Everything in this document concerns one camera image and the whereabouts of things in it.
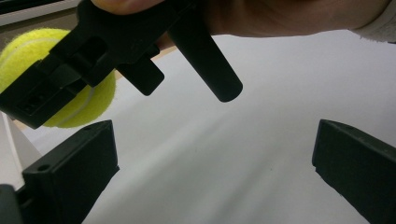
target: white table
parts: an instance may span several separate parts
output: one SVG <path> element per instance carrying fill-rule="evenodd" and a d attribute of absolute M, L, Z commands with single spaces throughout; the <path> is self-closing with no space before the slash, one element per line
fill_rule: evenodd
<path fill-rule="evenodd" d="M 311 164 L 320 119 L 396 146 L 396 46 L 347 31 L 216 37 L 244 83 L 219 102 L 178 51 L 150 97 L 119 80 L 121 170 L 84 223 L 364 224 Z M 76 130 L 25 130 L 45 153 Z"/>

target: tennis ball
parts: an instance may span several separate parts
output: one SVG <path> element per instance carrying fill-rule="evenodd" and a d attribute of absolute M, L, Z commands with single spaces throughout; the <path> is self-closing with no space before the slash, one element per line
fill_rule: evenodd
<path fill-rule="evenodd" d="M 44 59 L 50 49 L 68 33 L 66 30 L 43 28 L 12 40 L 0 54 L 0 93 L 30 65 Z M 85 87 L 44 126 L 73 128 L 97 119 L 111 104 L 115 89 L 116 79 L 112 72 L 96 87 Z"/>

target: white sleeve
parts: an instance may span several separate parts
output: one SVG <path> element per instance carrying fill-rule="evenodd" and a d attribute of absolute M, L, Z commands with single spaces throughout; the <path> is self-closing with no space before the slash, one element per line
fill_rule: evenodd
<path fill-rule="evenodd" d="M 396 0 L 375 21 L 352 32 L 367 39 L 396 42 Z"/>

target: hand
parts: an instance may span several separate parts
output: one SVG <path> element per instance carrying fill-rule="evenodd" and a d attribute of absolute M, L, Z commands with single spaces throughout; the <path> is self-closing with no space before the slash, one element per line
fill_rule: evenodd
<path fill-rule="evenodd" d="M 114 14 L 131 14 L 163 0 L 92 0 Z M 212 35 L 254 37 L 312 35 L 357 29 L 377 18 L 390 0 L 201 0 L 199 8 Z M 163 37 L 160 49 L 171 44 Z"/>

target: black plastic part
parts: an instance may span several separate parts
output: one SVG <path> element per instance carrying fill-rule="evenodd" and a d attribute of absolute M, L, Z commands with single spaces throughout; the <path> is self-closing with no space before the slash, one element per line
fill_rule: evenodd
<path fill-rule="evenodd" d="M 136 63 L 120 64 L 117 70 L 144 95 L 151 95 L 164 79 L 163 72 L 150 59 L 159 53 L 153 46 Z"/>
<path fill-rule="evenodd" d="M 117 16 L 82 0 L 78 26 L 0 94 L 0 109 L 38 128 L 85 86 L 98 85 L 115 68 L 149 95 L 163 80 L 149 58 L 154 43 L 168 30 L 217 97 L 232 100 L 242 83 L 194 12 L 196 1 L 166 0 L 139 13 Z"/>
<path fill-rule="evenodd" d="M 396 223 L 395 147 L 354 127 L 322 120 L 313 164 L 370 223 Z"/>
<path fill-rule="evenodd" d="M 23 224 L 17 195 L 10 185 L 0 185 L 0 221 L 1 224 Z"/>
<path fill-rule="evenodd" d="M 241 93 L 242 82 L 194 10 L 178 20 L 168 34 L 220 101 L 229 102 Z"/>
<path fill-rule="evenodd" d="M 80 224 L 118 170 L 111 121 L 87 126 L 22 172 L 18 206 L 0 188 L 1 223 Z"/>

